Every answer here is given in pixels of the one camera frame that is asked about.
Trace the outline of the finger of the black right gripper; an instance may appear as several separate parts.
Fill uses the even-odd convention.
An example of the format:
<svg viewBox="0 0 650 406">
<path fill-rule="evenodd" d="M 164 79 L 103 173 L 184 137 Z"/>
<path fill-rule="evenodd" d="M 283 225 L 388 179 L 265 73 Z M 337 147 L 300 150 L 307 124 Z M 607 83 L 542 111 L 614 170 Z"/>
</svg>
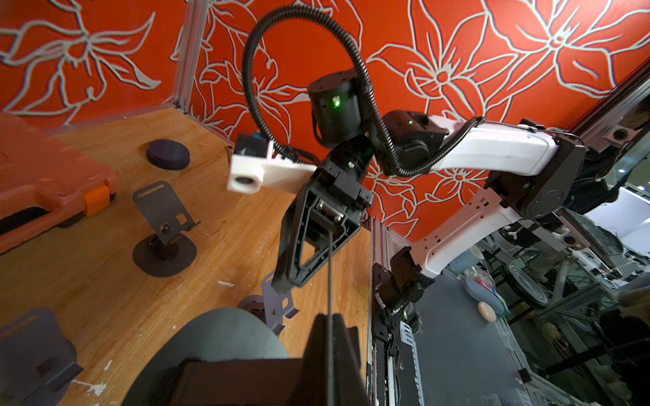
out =
<svg viewBox="0 0 650 406">
<path fill-rule="evenodd" d="M 304 287 L 324 263 L 323 235 L 310 230 L 310 213 L 316 197 L 313 182 L 305 184 L 284 213 L 281 225 L 279 255 L 272 287 L 278 294 L 289 294 Z M 305 242 L 316 245 L 315 254 L 305 264 L 301 262 Z"/>
<path fill-rule="evenodd" d="M 298 224 L 289 247 L 289 283 L 304 286 L 361 229 L 360 223 L 344 218 L 341 223 L 320 212 L 310 212 Z"/>
</svg>

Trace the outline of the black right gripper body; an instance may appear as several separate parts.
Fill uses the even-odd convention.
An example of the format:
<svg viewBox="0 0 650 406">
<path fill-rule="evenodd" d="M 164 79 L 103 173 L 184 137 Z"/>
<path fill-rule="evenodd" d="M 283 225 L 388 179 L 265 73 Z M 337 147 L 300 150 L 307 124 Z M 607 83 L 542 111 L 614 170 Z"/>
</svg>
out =
<svg viewBox="0 0 650 406">
<path fill-rule="evenodd" d="M 373 194 L 331 159 L 321 163 L 313 177 L 309 197 L 309 220 L 316 226 L 360 226 L 372 206 Z"/>
</svg>

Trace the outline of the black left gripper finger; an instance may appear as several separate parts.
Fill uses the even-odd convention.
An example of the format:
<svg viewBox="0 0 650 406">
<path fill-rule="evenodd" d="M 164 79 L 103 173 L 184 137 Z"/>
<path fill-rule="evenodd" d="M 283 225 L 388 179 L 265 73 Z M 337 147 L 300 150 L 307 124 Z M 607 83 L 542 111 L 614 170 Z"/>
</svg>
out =
<svg viewBox="0 0 650 406">
<path fill-rule="evenodd" d="M 294 387 L 295 405 L 369 405 L 358 328 L 341 314 L 315 317 Z"/>
</svg>

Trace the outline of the black phone stand front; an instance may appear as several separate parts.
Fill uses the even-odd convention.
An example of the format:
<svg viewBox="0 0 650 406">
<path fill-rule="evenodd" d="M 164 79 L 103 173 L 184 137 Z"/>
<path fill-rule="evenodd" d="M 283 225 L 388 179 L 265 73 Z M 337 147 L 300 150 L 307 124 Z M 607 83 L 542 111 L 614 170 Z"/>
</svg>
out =
<svg viewBox="0 0 650 406">
<path fill-rule="evenodd" d="M 262 321 L 235 308 L 208 311 L 160 348 L 125 405 L 286 405 L 302 361 Z"/>
</svg>

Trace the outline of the dark grey phone stand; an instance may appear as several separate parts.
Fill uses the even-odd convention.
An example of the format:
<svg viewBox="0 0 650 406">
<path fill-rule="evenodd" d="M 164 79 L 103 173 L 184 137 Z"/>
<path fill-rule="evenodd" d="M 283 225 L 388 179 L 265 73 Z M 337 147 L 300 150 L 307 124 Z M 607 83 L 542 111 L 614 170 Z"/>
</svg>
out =
<svg viewBox="0 0 650 406">
<path fill-rule="evenodd" d="M 171 184 L 158 181 L 139 189 L 133 201 L 153 230 L 135 246 L 135 265 L 153 277 L 172 277 L 186 270 L 196 260 L 197 248 L 185 233 L 198 223 Z"/>
</svg>

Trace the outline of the purple-grey phone stand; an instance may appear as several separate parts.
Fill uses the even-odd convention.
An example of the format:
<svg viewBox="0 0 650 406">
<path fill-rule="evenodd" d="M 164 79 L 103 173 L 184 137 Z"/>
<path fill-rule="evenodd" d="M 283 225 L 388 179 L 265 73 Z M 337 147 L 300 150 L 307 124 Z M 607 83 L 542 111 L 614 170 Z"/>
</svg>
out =
<svg viewBox="0 0 650 406">
<path fill-rule="evenodd" d="M 83 372 L 77 350 L 48 308 L 1 328 L 1 404 L 57 405 Z"/>
</svg>

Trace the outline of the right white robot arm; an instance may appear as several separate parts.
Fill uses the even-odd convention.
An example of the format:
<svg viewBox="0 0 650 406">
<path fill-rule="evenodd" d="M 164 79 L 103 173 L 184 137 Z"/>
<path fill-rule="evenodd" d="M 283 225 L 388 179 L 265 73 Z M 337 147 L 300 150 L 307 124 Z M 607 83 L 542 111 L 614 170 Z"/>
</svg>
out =
<svg viewBox="0 0 650 406">
<path fill-rule="evenodd" d="M 307 90 L 312 133 L 328 150 L 321 161 L 276 139 L 253 89 L 257 48 L 268 30 L 287 20 L 327 30 L 352 62 L 351 69 L 326 75 Z M 373 202 L 363 184 L 371 162 L 397 178 L 441 169 L 491 172 L 452 218 L 392 257 L 391 277 L 376 296 L 393 314 L 421 299 L 443 269 L 479 240 L 561 208 L 587 154 L 575 135 L 530 121 L 507 125 L 480 116 L 460 122 L 405 110 L 380 113 L 353 37 L 307 5 L 276 8 L 257 22 L 245 43 L 242 81 L 259 136 L 238 138 L 228 188 L 252 194 L 264 185 L 289 187 L 295 196 L 284 214 L 272 280 L 280 294 L 305 285 L 359 231 Z"/>
</svg>

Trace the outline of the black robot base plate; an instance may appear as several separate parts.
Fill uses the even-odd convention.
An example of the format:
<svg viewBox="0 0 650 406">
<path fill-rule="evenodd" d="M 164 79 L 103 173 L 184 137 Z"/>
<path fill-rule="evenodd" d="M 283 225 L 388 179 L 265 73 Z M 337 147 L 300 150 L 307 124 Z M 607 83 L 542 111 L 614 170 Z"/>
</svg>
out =
<svg viewBox="0 0 650 406">
<path fill-rule="evenodd" d="M 372 405 L 423 405 L 415 335 L 421 327 L 416 302 L 433 281 L 421 274 L 411 247 L 370 219 L 371 283 L 367 393 Z"/>
</svg>

